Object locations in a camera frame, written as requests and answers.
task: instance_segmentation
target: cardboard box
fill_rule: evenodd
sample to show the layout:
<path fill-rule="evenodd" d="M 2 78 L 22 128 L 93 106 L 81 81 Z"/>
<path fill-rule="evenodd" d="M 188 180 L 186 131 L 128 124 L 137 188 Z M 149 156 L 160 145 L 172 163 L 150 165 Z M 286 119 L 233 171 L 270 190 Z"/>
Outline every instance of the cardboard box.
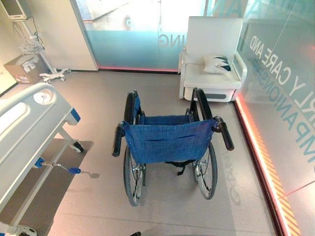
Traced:
<path fill-rule="evenodd" d="M 41 79 L 40 73 L 49 72 L 42 58 L 36 54 L 19 56 L 4 67 L 19 84 L 36 84 Z"/>

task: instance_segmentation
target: white armchair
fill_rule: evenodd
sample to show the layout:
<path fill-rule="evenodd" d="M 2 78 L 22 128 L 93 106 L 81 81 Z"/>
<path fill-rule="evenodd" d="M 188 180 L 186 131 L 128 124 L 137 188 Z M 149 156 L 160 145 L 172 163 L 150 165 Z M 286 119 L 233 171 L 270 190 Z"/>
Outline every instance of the white armchair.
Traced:
<path fill-rule="evenodd" d="M 189 17 L 186 48 L 179 57 L 180 99 L 191 100 L 194 87 L 203 89 L 208 101 L 235 99 L 247 76 L 247 67 L 236 51 L 242 24 L 241 18 Z M 208 55 L 227 57 L 231 72 L 204 72 L 204 56 Z"/>

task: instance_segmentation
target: pillow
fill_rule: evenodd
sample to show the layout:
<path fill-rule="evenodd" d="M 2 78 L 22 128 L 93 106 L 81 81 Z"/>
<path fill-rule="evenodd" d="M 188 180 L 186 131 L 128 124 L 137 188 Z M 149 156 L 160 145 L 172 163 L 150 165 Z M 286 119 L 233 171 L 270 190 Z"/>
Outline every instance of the pillow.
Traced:
<path fill-rule="evenodd" d="M 215 56 L 209 55 L 204 56 L 206 73 L 219 73 L 224 74 L 231 71 L 231 67 L 228 64 L 227 58 L 225 56 Z"/>

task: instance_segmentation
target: glass wall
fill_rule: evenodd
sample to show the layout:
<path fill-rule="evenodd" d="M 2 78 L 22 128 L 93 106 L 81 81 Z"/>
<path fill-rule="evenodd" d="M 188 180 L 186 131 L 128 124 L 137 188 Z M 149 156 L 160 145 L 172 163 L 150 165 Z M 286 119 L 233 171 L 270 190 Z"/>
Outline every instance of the glass wall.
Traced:
<path fill-rule="evenodd" d="M 287 235 L 315 235 L 313 0 L 250 0 L 237 98 Z"/>
<path fill-rule="evenodd" d="M 247 0 L 77 0 L 99 68 L 177 71 L 189 16 L 242 17 Z"/>

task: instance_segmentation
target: orange striped strip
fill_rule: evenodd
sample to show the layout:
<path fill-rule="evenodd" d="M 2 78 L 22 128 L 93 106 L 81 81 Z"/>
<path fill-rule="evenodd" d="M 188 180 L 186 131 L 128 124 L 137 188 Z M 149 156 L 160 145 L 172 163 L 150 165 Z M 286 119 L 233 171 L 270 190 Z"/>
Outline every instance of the orange striped strip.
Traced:
<path fill-rule="evenodd" d="M 275 199 L 274 203 L 276 208 L 278 209 L 277 215 L 281 219 L 283 231 L 288 236 L 301 236 L 301 232 L 294 218 L 294 214 L 288 202 L 288 199 L 287 197 L 284 197 L 285 192 L 277 171 L 272 163 L 270 155 L 268 154 L 266 146 L 264 145 L 259 130 L 254 123 L 246 102 L 241 95 L 236 98 L 236 104 L 240 110 L 245 127 L 250 136 L 250 140 L 257 154 L 259 165 L 263 170 L 267 183 L 269 184 L 269 191 L 273 196 L 273 199 Z"/>

